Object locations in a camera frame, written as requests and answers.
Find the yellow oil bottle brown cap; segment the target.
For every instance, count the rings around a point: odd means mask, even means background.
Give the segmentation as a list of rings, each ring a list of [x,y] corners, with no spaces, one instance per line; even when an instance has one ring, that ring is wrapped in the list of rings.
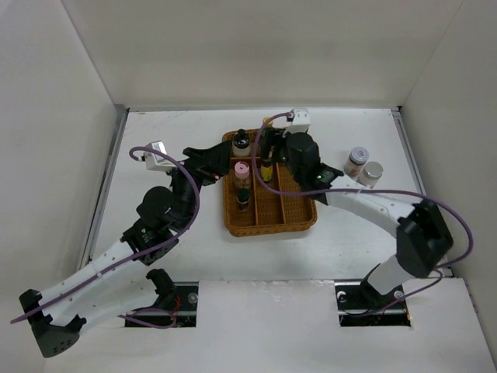
[[[273,163],[270,158],[261,159],[260,162],[260,176],[264,183],[269,183],[273,178]]]

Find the black cap white powder bottle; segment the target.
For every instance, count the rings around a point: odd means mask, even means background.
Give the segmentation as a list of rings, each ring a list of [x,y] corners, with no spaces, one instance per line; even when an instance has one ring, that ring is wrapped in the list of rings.
[[[231,141],[232,154],[234,157],[244,158],[251,155],[250,137],[244,129],[239,129]]]

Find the pink cap spice jar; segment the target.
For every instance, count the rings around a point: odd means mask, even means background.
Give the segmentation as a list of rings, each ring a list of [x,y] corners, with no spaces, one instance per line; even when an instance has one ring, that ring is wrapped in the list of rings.
[[[239,189],[250,189],[252,187],[252,176],[250,166],[247,162],[236,162],[234,166],[234,185]]]

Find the black cap pepper shaker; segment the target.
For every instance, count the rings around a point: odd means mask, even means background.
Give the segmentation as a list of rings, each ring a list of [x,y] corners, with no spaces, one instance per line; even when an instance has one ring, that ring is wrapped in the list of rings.
[[[239,211],[247,211],[250,202],[250,190],[247,188],[240,188],[236,193],[236,200]]]

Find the silver lid blue label jar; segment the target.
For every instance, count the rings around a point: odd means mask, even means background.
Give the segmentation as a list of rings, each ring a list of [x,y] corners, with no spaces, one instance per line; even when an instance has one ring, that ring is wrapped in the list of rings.
[[[379,162],[368,162],[363,167],[357,181],[365,187],[374,188],[383,173],[384,168]]]

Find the red sauce bottle yellow cap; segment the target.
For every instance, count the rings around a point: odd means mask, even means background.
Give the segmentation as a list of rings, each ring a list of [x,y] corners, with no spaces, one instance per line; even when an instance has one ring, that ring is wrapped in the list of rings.
[[[263,118],[263,130],[269,130],[270,128],[273,127],[273,120],[270,117],[264,117]]]

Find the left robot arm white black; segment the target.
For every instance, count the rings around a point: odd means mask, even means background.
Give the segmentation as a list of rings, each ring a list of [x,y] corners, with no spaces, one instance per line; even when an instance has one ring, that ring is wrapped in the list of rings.
[[[185,148],[176,161],[155,141],[130,150],[130,157],[151,171],[164,172],[169,186],[148,190],[137,206],[138,219],[103,254],[51,288],[19,296],[26,320],[43,357],[73,347],[101,322],[145,308],[167,309],[176,285],[153,264],[169,253],[196,220],[200,190],[230,171],[231,146]]]

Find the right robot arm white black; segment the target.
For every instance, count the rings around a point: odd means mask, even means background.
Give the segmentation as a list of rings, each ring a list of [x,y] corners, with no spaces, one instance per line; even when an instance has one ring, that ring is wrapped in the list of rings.
[[[318,144],[306,132],[261,130],[254,147],[262,159],[288,168],[299,187],[296,196],[351,212],[395,239],[394,254],[361,282],[360,298],[369,307],[380,306],[406,281],[428,277],[454,244],[437,202],[417,194],[418,202],[409,203],[361,186],[321,162]]]

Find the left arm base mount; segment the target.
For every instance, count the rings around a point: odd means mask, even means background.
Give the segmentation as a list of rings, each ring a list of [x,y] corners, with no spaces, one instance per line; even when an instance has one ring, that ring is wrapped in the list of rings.
[[[155,286],[155,302],[128,312],[126,328],[193,328],[199,304],[198,282],[174,282],[164,269],[149,271],[146,278]]]

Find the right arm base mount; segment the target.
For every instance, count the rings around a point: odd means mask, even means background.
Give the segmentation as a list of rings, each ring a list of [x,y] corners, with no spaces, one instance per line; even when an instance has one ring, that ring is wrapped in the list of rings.
[[[341,327],[411,325],[405,301],[383,309],[404,295],[401,285],[387,295],[370,295],[359,282],[352,281],[338,283],[335,286],[335,294]]]

